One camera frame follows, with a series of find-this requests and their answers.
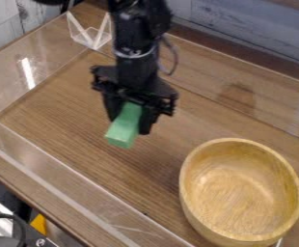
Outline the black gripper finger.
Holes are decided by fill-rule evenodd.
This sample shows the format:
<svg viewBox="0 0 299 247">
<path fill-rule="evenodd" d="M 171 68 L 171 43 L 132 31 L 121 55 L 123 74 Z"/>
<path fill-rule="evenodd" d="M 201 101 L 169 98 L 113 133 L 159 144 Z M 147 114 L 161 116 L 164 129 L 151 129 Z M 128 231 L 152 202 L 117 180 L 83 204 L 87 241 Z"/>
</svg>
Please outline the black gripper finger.
<svg viewBox="0 0 299 247">
<path fill-rule="evenodd" d="M 120 114 L 124 100 L 115 94 L 103 95 L 103 103 L 109 121 L 113 121 Z"/>
<path fill-rule="evenodd" d="M 148 135 L 151 133 L 152 125 L 159 119 L 159 110 L 152 106 L 144 106 L 141 108 L 141 116 L 139 120 L 139 134 Z"/>
</svg>

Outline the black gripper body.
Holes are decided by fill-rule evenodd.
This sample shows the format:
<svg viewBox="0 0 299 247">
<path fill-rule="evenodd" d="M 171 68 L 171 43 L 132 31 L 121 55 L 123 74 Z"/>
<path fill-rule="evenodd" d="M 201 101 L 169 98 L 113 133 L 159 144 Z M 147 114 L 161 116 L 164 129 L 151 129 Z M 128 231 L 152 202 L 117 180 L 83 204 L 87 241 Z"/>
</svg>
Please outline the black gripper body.
<svg viewBox="0 0 299 247">
<path fill-rule="evenodd" d="M 157 47 L 139 58 L 116 57 L 115 66 L 93 66 L 93 89 L 117 95 L 124 102 L 152 106 L 159 114 L 173 113 L 177 91 L 159 76 Z"/>
</svg>

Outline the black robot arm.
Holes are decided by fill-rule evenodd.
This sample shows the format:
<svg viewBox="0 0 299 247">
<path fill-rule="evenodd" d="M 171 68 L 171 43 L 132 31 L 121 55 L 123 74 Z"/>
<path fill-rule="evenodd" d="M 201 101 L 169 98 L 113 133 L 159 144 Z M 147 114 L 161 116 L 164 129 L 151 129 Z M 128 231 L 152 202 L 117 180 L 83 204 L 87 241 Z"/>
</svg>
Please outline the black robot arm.
<svg viewBox="0 0 299 247">
<path fill-rule="evenodd" d="M 116 64 L 92 67 L 93 89 L 101 93 L 109 120 L 125 103 L 140 107 L 137 133 L 147 135 L 163 115 L 172 115 L 179 93 L 159 75 L 160 46 L 172 13 L 167 0 L 107 0 L 113 20 Z"/>
</svg>

